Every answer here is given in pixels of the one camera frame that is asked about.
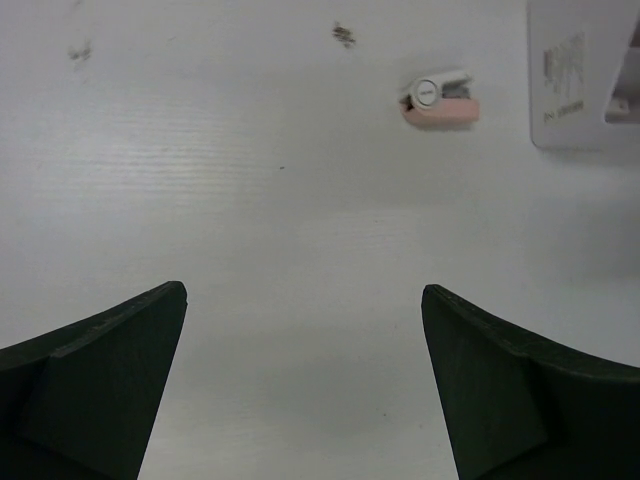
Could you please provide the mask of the pink correction tape dispenser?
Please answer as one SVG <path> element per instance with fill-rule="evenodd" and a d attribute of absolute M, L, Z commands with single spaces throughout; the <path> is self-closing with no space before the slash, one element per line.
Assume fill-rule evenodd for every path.
<path fill-rule="evenodd" d="M 480 103 L 470 91 L 472 82 L 464 70 L 416 77 L 400 93 L 400 112 L 409 125 L 421 130 L 470 127 L 480 118 Z"/>

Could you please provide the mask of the cream white eraser block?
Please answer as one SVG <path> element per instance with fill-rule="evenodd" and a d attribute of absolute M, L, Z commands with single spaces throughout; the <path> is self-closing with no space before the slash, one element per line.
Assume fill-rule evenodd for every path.
<path fill-rule="evenodd" d="M 622 97 L 612 97 L 605 111 L 606 116 L 625 116 L 629 113 L 629 101 Z"/>

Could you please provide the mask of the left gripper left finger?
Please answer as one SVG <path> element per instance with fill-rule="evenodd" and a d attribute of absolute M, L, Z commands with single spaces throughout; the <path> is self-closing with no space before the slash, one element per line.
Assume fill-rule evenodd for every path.
<path fill-rule="evenodd" d="M 186 310 L 169 281 L 3 348 L 2 478 L 137 478 Z"/>

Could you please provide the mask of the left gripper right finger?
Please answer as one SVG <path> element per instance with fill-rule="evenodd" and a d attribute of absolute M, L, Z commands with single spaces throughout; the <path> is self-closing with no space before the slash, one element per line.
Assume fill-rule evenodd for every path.
<path fill-rule="evenodd" d="M 500 319 L 440 285 L 421 303 L 461 479 L 636 479 L 639 370 Z"/>

